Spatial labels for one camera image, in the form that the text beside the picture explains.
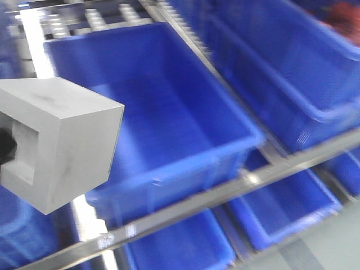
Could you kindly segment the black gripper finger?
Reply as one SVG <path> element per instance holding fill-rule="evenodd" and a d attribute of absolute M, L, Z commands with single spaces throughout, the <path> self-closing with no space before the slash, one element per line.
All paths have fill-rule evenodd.
<path fill-rule="evenodd" d="M 10 133 L 1 128 L 1 164 L 3 164 L 9 157 L 12 150 L 16 147 L 16 142 Z"/>

